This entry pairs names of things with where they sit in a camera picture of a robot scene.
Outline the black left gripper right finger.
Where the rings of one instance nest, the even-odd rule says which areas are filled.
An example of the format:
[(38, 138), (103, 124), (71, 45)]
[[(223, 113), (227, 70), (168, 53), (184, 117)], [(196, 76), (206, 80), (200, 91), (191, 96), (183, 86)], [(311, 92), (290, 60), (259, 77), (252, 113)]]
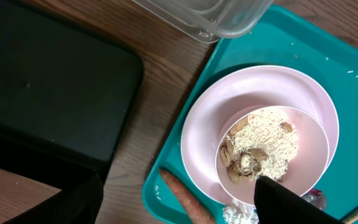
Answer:
[(260, 224), (342, 224), (266, 176), (255, 183), (254, 205)]

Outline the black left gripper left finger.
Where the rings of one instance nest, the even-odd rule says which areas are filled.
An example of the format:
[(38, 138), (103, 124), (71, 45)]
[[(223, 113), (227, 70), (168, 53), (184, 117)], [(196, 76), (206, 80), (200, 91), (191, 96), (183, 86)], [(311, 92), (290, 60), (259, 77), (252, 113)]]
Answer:
[(103, 197), (103, 181), (94, 174), (4, 224), (94, 224)]

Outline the red foil snack wrapper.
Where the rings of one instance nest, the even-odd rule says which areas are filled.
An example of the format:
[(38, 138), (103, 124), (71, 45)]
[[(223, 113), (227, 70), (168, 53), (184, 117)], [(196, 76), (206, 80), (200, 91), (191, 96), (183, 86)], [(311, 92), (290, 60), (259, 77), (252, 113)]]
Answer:
[(325, 210), (327, 207), (326, 196), (318, 189), (311, 189), (308, 193), (304, 194), (302, 198), (320, 210)]

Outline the white tissue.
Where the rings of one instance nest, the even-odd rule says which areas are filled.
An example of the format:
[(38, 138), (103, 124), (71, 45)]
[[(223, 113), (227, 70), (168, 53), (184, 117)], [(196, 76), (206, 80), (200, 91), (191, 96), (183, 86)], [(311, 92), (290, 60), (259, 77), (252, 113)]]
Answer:
[(226, 224), (259, 224), (256, 208), (236, 199), (223, 208), (223, 218)]

